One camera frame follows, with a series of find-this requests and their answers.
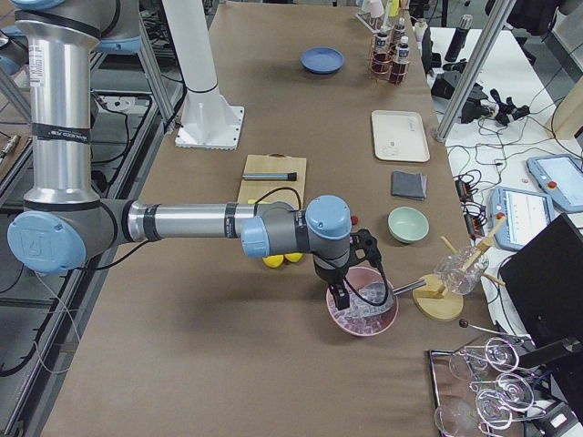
yellow lemon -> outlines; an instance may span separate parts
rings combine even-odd
[[[267,267],[277,269],[281,264],[283,264],[283,255],[272,255],[270,257],[264,258],[263,262]]]
[[[285,255],[283,255],[289,262],[298,262],[300,259],[302,259],[303,255],[301,253],[295,252],[295,253],[286,253]]]

white table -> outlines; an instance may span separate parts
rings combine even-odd
[[[454,31],[453,28],[431,29],[432,40],[434,41],[433,51],[440,53],[442,58],[449,46]],[[463,58],[469,59],[471,50],[475,46],[479,35],[480,30],[473,29],[469,32],[465,48],[460,53],[458,61]],[[428,80],[430,85],[434,81],[431,77]],[[541,83],[532,66],[528,63],[516,39],[509,31],[502,31],[498,36],[494,48],[480,72],[477,83],[484,87],[484,92],[489,97],[490,90],[495,88],[498,90],[503,101],[507,97],[512,97],[517,107],[529,105],[530,111],[533,113],[532,118],[543,126],[555,110],[552,98],[546,90],[543,90],[544,85]],[[434,97],[434,103],[438,114],[445,111],[446,100]],[[493,164],[496,162],[505,162],[502,151],[499,148],[482,145],[499,145],[500,142],[496,135],[482,135],[484,133],[488,134],[488,132],[483,130],[481,134],[477,121],[465,125],[456,123],[445,143],[449,148],[449,161],[452,173],[458,175],[465,173],[469,169],[477,168],[482,172],[483,180],[496,182],[498,181],[498,174],[496,172],[498,168],[502,169],[499,185],[528,191],[539,191],[536,181],[527,171],[527,158],[544,156],[546,154],[566,153],[566,150],[561,148],[554,139],[550,138],[548,131],[537,124],[536,121],[523,118],[510,123],[507,129],[499,132],[500,140],[503,143],[507,144],[515,141],[517,143],[505,146],[506,155],[510,158],[506,160],[505,166],[498,167]],[[496,122],[491,120],[485,121],[483,127],[495,131],[501,128],[501,126],[497,126]],[[575,155],[579,156],[581,154],[581,147],[574,138],[569,141],[561,141],[561,144],[575,153]],[[458,145],[474,148],[471,150],[464,149],[457,147]],[[489,217],[491,213],[489,201],[493,189],[492,184],[481,183],[478,185],[478,188],[480,191],[475,196],[475,199],[486,205]],[[569,217],[576,226],[583,226],[583,213],[569,214]],[[503,250],[498,247],[491,248],[487,252],[490,261],[487,272],[495,276],[500,263],[513,253],[515,252]],[[482,280],[482,285],[487,301],[493,300],[497,294],[496,287],[487,279]],[[489,310],[492,321],[505,331],[515,332],[516,334],[526,333],[504,287],[501,288],[501,298],[494,300],[489,305]],[[569,430],[568,434],[565,435],[581,436],[583,435],[583,427],[579,424]]]

tablet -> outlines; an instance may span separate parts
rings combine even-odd
[[[492,221],[503,213],[506,221],[496,233],[501,249],[521,250],[555,218],[553,200],[546,193],[496,187],[491,198]]]
[[[583,211],[581,161],[571,155],[529,158],[528,171],[553,202],[567,213]]]

green bowl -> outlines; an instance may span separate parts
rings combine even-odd
[[[389,232],[402,243],[415,243],[429,233],[429,222],[421,211],[400,207],[389,214]]]

black band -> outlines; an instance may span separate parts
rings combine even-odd
[[[113,14],[113,18],[111,19],[111,23],[106,29],[101,32],[101,37],[107,36],[109,32],[111,32],[116,25],[118,25],[119,15],[121,14],[121,0],[116,0],[116,12]]]
[[[310,234],[308,233],[308,224],[303,216],[304,211],[295,211],[293,213],[293,225],[295,227],[295,243],[298,246],[298,252],[310,253]]]
[[[111,239],[111,243],[109,243],[109,246],[112,247],[118,239],[118,221],[116,220],[116,216],[113,211],[107,205],[100,203],[99,206],[107,212],[109,218],[111,219],[111,223],[113,223],[113,239]]]
[[[99,208],[100,200],[85,203],[40,203],[25,200],[26,209],[33,209],[34,211],[44,212],[67,212],[67,211],[87,211],[88,209]]]
[[[63,127],[33,123],[32,133],[37,136],[38,139],[44,140],[62,139],[81,144],[89,144],[91,142],[91,129],[79,127]]]
[[[156,230],[156,210],[158,205],[150,205],[144,212],[144,235],[149,241],[160,241],[162,237]]]
[[[225,237],[228,239],[237,238],[237,230],[235,229],[235,213],[237,212],[236,202],[230,202],[225,208]]]
[[[39,21],[48,25],[60,25],[61,27],[77,30],[97,39],[101,38],[101,31],[92,25],[42,11],[17,10],[15,12],[15,21]]]
[[[205,94],[205,93],[209,93],[210,91],[212,91],[213,89],[215,89],[217,86],[219,86],[219,82],[217,82],[215,84],[215,86],[213,86],[212,88],[209,88],[205,91],[195,91],[194,89],[190,89],[186,86],[186,89],[188,89],[188,91],[190,91],[191,93],[195,93],[195,94]]]
[[[134,204],[134,201],[135,200],[128,200],[128,202],[126,203],[126,205],[124,205],[124,208],[121,211],[121,231],[123,232],[126,240],[129,242],[134,241],[134,239],[131,238],[131,233],[129,232],[129,224],[128,224],[129,223],[129,209]]]

